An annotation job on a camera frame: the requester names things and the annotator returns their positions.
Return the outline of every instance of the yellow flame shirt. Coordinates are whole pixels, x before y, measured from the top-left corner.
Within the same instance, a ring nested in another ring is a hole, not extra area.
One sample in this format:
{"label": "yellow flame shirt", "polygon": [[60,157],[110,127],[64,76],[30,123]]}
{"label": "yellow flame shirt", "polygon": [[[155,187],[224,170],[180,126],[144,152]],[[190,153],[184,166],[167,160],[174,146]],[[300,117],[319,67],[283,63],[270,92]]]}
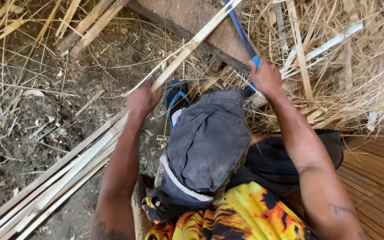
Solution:
{"label": "yellow flame shirt", "polygon": [[[143,204],[143,209],[154,208],[150,198]],[[177,220],[157,223],[145,239],[290,240],[313,239],[313,236],[274,194],[249,182],[231,188],[205,210],[187,212]]]}

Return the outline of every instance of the tattoo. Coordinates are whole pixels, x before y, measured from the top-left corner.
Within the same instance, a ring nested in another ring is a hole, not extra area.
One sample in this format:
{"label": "tattoo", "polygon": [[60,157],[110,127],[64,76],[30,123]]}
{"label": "tattoo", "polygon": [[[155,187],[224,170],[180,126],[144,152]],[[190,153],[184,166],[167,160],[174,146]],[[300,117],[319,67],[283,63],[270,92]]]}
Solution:
{"label": "tattoo", "polygon": [[127,234],[116,230],[105,232],[106,222],[100,219],[100,214],[96,212],[93,227],[91,229],[90,240],[128,240],[131,239]]}
{"label": "tattoo", "polygon": [[337,215],[339,212],[345,212],[345,213],[350,213],[352,215],[355,215],[354,212],[352,210],[350,210],[349,208],[344,208],[344,207],[341,207],[341,206],[334,206],[333,204],[329,203],[328,206],[333,206],[333,210],[334,210],[334,214]]}
{"label": "tattoo", "polygon": [[358,237],[361,240],[368,240],[367,235],[365,235],[365,233],[363,233],[363,232],[358,232]]}

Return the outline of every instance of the person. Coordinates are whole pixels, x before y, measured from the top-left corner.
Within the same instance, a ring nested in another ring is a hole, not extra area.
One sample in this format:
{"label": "person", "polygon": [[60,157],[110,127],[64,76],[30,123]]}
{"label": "person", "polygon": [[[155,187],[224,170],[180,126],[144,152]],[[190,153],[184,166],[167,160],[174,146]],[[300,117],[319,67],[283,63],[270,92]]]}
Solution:
{"label": "person", "polygon": [[[338,132],[333,140],[336,132],[312,129],[265,58],[259,69],[253,62],[250,68],[256,89],[276,113],[281,136],[250,137],[241,92],[206,94],[191,105],[184,84],[170,84],[164,99],[172,135],[160,158],[160,185],[143,200],[142,208],[156,223],[146,239],[364,240],[335,172],[343,158]],[[162,97],[151,89],[147,82],[128,97],[130,113],[104,173],[93,240],[135,238],[130,201],[139,140],[145,119]],[[278,198],[297,184],[306,222]]]}

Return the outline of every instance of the dirt ground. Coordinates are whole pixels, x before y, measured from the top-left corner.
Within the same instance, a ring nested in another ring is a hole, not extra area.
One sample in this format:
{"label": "dirt ground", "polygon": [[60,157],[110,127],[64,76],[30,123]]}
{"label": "dirt ground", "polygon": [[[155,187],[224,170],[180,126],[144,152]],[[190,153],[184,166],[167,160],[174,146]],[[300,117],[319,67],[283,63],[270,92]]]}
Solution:
{"label": "dirt ground", "polygon": [[[42,172],[52,166],[66,152],[72,150],[83,139],[93,133],[112,115],[126,106],[124,97],[120,95],[133,88],[158,63],[137,64],[161,58],[176,49],[179,42],[169,42],[167,52],[155,48],[156,41],[162,41],[155,25],[147,24],[146,18],[124,8],[118,15],[116,24],[110,24],[93,41],[81,57],[70,58],[66,64],[65,58],[53,56],[48,50],[38,48],[29,61],[28,70],[21,82],[34,78],[27,86],[39,89],[70,94],[80,97],[54,95],[44,92],[44,96],[19,95],[19,90],[0,88],[1,110],[10,109],[9,103],[20,96],[17,109],[11,109],[4,117],[0,117],[0,207],[13,197],[14,194],[26,187]],[[134,18],[123,22],[121,18]],[[39,32],[40,25],[27,23],[24,29],[28,32]],[[175,39],[169,32],[167,38]],[[58,44],[51,34],[47,37],[46,46],[55,53]],[[7,49],[17,52],[25,44],[34,40],[17,33],[7,38]],[[20,53],[29,54],[26,47]],[[13,56],[5,52],[5,59]],[[11,67],[0,72],[0,81],[13,83],[19,76],[25,58],[15,56],[10,62]],[[106,68],[125,66],[123,68]],[[85,105],[100,89],[104,93],[77,117],[75,113]],[[41,132],[47,132],[60,124],[60,128],[50,131],[41,141],[29,140],[28,136],[47,123],[50,117],[55,121],[47,125]],[[11,133],[9,129],[14,122]],[[147,132],[144,132],[140,143],[140,174],[147,178],[154,177],[159,156],[162,154],[164,135],[169,135],[169,124],[166,127],[166,114],[163,102],[157,106],[146,122]],[[68,201],[53,213],[39,229],[29,236],[29,239],[73,240],[89,236],[94,210],[104,168],[82,186]]]}

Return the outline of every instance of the blue flip-flop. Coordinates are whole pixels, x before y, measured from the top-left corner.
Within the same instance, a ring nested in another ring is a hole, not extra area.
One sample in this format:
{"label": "blue flip-flop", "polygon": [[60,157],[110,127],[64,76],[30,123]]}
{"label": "blue flip-flop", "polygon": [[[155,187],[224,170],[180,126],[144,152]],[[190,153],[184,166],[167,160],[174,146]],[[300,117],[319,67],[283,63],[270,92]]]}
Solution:
{"label": "blue flip-flop", "polygon": [[189,98],[186,96],[187,92],[188,90],[186,84],[178,79],[171,81],[171,83],[169,83],[166,87],[164,92],[164,101],[168,110],[171,130],[174,128],[173,121],[171,120],[171,110],[174,110],[174,113],[181,108],[187,108],[191,105]]}

